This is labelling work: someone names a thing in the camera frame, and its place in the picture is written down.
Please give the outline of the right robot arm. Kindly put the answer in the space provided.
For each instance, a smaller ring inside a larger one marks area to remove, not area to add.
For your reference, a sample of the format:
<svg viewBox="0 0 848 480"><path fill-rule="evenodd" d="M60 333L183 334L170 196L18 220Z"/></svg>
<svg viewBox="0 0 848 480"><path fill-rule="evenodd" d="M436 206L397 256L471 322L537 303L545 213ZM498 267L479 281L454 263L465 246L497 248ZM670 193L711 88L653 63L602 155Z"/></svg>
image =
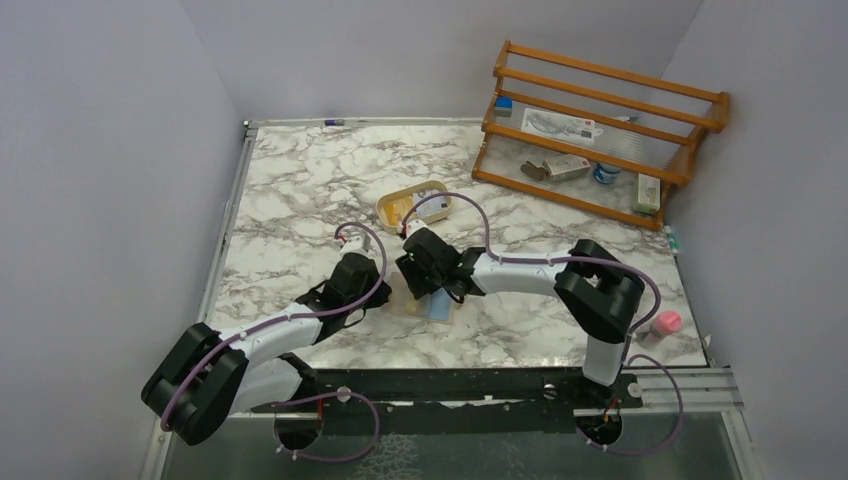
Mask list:
<svg viewBox="0 0 848 480"><path fill-rule="evenodd" d="M457 303L468 296L527 293L561 300L587 335L579 398L600 407L617 392L626 337L646 281L592 240L548 258L491 256L483 247L460 252L428 227L408 227L396 260L416 299L438 290Z"/></svg>

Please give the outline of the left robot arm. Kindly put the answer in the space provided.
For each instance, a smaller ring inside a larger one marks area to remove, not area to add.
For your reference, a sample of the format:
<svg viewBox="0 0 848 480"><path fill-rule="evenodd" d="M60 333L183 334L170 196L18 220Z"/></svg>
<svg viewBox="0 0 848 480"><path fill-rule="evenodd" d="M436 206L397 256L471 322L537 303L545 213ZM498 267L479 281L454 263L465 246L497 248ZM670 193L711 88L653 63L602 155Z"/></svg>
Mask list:
<svg viewBox="0 0 848 480"><path fill-rule="evenodd" d="M385 304L391 293L385 261L342 254L330 277L283 311L242 329L189 326L141 390L141 401L188 445L209 438L233 413L270 402L276 393L298 411L313 401L314 384L301 361L286 355L339 330L351 312Z"/></svg>

